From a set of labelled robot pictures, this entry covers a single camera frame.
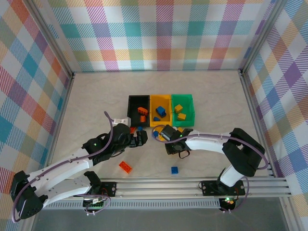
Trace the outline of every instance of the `metal bracket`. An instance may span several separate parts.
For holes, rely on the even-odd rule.
[[[110,197],[116,196],[116,182],[101,182],[102,194],[108,195]]]
[[[216,180],[204,180],[200,182],[200,189],[203,196],[244,196],[245,187],[243,181],[239,180],[233,187],[230,187],[230,191],[227,195],[222,195],[218,191]]]

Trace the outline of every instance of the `green bin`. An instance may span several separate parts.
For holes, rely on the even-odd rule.
[[[172,104],[172,126],[175,127],[192,127],[194,126],[194,107],[192,95],[171,95]],[[181,113],[186,114],[184,121],[178,120],[178,114],[174,112],[174,107],[180,104],[183,107]]]

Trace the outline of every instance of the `yellow bin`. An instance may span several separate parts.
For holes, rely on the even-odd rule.
[[[166,116],[161,118],[156,112],[157,107],[163,107],[166,111]],[[153,118],[160,118],[160,121],[154,121]],[[171,95],[150,95],[150,126],[170,125],[172,126],[172,108]]]

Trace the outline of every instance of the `plaid wall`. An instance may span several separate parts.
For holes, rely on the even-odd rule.
[[[0,230],[14,173],[44,165],[69,79],[22,0],[0,0]]]
[[[93,72],[238,69],[275,0],[35,2],[72,69]]]
[[[288,0],[248,73],[270,155],[308,230],[308,0]]]

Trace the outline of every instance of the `wire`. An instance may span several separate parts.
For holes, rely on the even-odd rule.
[[[249,194],[249,180],[248,180],[247,176],[243,176],[243,178],[245,178],[245,180],[247,181],[247,190],[246,190],[246,194],[245,194],[245,197],[244,197],[244,199],[242,200],[242,202],[241,202],[237,207],[235,207],[234,210],[239,209],[240,207],[243,206],[243,204],[245,204],[245,202],[246,202],[246,200],[247,200],[247,197],[248,197],[248,194]]]
[[[235,191],[237,193],[237,198],[235,199],[235,201],[237,201],[239,199],[239,190],[237,188],[235,188]]]
[[[96,214],[102,212],[104,209],[106,209],[106,208],[110,205],[110,202],[111,202],[110,196],[107,196],[107,195],[88,195],[88,196],[92,196],[92,197],[93,197],[93,196],[103,196],[103,197],[106,197],[106,198],[109,199],[109,200],[108,200],[108,204],[106,204],[103,208],[97,210],[96,212],[93,211],[92,213],[88,211],[89,205],[87,205],[87,206],[86,206],[86,209],[85,209],[85,210],[86,210],[86,213],[87,213],[87,216],[88,216],[89,214],[96,215]]]
[[[178,141],[181,141],[183,139],[187,139],[187,138],[193,138],[193,137],[205,137],[205,138],[214,138],[214,139],[230,139],[230,140],[234,140],[237,142],[240,142],[241,144],[251,148],[253,151],[255,151],[256,153],[259,154],[259,156],[262,157],[262,159],[265,162],[265,165],[263,167],[259,167],[258,170],[263,170],[263,169],[267,169],[269,166],[269,162],[266,159],[266,157],[264,156],[264,154],[262,152],[260,152],[257,148],[255,148],[254,146],[252,146],[251,144],[247,143],[246,141],[243,141],[241,139],[235,138],[235,137],[231,137],[231,136],[223,136],[223,135],[215,135],[215,134],[205,134],[205,133],[199,133],[199,134],[193,134],[193,135],[188,135],[188,136],[183,136],[180,137],[176,140],[173,141],[160,141],[158,139],[156,139],[156,137],[154,136],[153,132],[157,127],[165,127],[165,125],[157,125],[152,129],[152,138],[154,138],[156,141],[161,142],[161,143],[175,143]]]
[[[74,159],[71,159],[71,160],[65,160],[63,162],[60,162],[54,166],[52,166],[51,168],[48,168],[46,171],[43,171],[41,174],[35,176],[29,183],[27,183],[21,190],[20,192],[17,194],[15,200],[14,200],[14,203],[13,203],[13,208],[11,210],[11,216],[12,216],[12,221],[13,223],[17,223],[20,221],[20,218],[16,219],[15,217],[15,210],[16,210],[16,206],[17,206],[17,203],[22,195],[22,193],[26,190],[26,188],[28,188],[29,186],[31,186],[31,184],[33,184],[35,181],[37,181],[39,178],[41,178],[42,176],[46,175],[47,173],[49,173],[50,171],[66,164],[66,163],[71,163],[71,162],[74,162],[74,161],[77,161],[77,160],[82,160],[82,159],[86,159],[86,158],[91,158],[103,151],[106,150],[106,148],[108,148],[108,146],[110,145],[111,143],[111,140],[112,140],[112,136],[113,136],[113,133],[114,133],[114,130],[113,130],[113,126],[112,126],[112,119],[110,118],[109,114],[104,111],[104,114],[105,116],[108,118],[109,120],[109,124],[110,124],[110,137],[109,137],[109,140],[107,142],[107,144],[101,149],[101,150],[98,150],[97,152],[94,152],[90,155],[85,155],[85,156],[82,156],[82,157],[78,157],[78,158],[74,158]]]
[[[118,156],[118,155],[121,155],[123,152],[120,152],[119,154],[116,154],[116,155],[112,155],[110,158],[112,158],[112,157],[116,157],[116,156]]]

